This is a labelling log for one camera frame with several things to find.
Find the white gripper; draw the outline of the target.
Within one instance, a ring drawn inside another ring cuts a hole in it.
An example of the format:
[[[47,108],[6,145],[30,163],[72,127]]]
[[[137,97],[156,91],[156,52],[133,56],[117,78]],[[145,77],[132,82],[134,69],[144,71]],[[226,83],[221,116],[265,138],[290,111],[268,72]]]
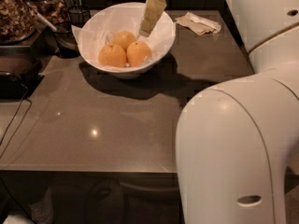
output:
[[[166,8],[165,0],[147,0],[140,23],[139,34],[149,37]]]

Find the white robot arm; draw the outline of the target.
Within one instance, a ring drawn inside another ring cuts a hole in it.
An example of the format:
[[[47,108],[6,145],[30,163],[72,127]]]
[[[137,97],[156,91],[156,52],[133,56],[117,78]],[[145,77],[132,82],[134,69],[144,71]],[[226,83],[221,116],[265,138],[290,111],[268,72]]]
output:
[[[254,73],[194,96],[178,120],[185,224],[286,224],[299,146],[299,0],[226,0]]]

